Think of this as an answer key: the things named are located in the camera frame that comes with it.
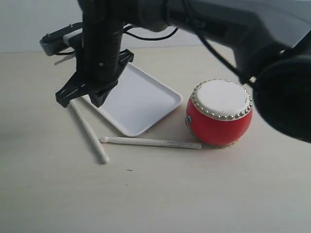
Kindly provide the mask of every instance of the wall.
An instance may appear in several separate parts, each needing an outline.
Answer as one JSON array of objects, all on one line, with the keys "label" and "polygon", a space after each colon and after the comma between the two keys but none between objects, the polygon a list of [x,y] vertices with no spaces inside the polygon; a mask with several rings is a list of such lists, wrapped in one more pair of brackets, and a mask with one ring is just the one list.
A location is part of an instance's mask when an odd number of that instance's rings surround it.
[{"label": "wall", "polygon": [[[1,0],[0,1],[0,53],[41,51],[39,40],[71,23],[81,21],[77,0]],[[135,29],[145,37],[159,37],[172,31],[152,33]],[[187,32],[179,31],[174,37],[161,42],[140,41],[124,36],[122,47],[164,47],[198,45],[198,39]]]}]

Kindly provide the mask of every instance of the red drum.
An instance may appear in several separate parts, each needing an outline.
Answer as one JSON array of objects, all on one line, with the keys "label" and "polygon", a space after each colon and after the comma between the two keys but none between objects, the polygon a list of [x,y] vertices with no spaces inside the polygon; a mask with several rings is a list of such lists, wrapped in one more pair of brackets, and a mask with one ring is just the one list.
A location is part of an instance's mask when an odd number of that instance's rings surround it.
[{"label": "red drum", "polygon": [[227,80],[210,80],[194,89],[187,105],[186,124],[200,141],[226,147],[248,130],[253,116],[250,95]]}]

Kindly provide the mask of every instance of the white tabletop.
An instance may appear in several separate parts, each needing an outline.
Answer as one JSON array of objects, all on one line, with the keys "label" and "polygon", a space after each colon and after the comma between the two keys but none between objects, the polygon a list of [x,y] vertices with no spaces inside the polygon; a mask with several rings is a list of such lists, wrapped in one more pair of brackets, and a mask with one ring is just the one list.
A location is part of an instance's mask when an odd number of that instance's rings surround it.
[{"label": "white tabletop", "polygon": [[[207,79],[237,81],[202,47],[133,52],[138,67],[184,96],[144,138],[192,139],[185,126],[192,89]],[[74,113],[55,101],[75,68],[74,60],[54,67],[57,59],[0,55],[1,233],[310,232],[309,144],[255,112],[227,149],[105,145],[111,161],[102,165]],[[98,136],[121,136],[77,103]]]}]

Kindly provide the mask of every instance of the drumstick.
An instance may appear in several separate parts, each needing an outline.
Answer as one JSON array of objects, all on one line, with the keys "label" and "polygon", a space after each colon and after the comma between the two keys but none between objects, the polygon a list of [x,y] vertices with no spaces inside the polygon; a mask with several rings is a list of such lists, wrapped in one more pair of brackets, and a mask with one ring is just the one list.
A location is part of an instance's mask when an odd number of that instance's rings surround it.
[{"label": "drumstick", "polygon": [[85,129],[89,139],[93,143],[96,151],[101,156],[103,163],[106,164],[109,161],[109,157],[106,155],[104,148],[103,148],[102,144],[99,142],[98,137],[96,136],[95,132],[92,130],[91,126],[85,120],[85,118],[82,115],[82,113],[80,112],[76,102],[74,100],[71,100],[70,105],[73,108],[73,110],[75,111],[76,115],[78,116],[80,122],[82,123],[83,128]]},{"label": "drumstick", "polygon": [[101,137],[102,143],[115,143],[125,145],[140,145],[140,146],[154,146],[154,147],[172,147],[172,148],[188,148],[188,149],[201,149],[202,144],[196,142],[181,142],[181,141],[168,141],[168,140],[153,140],[142,138],[126,138],[126,137]]}]

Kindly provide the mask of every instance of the plastic tray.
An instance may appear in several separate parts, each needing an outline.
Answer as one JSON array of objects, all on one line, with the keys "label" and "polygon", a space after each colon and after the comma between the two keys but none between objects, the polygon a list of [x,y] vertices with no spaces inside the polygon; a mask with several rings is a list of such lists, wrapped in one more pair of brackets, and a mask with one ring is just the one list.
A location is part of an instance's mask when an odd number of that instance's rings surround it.
[{"label": "plastic tray", "polygon": [[136,137],[147,131],[183,102],[183,97],[165,84],[129,63],[100,108],[92,107],[122,134]]}]

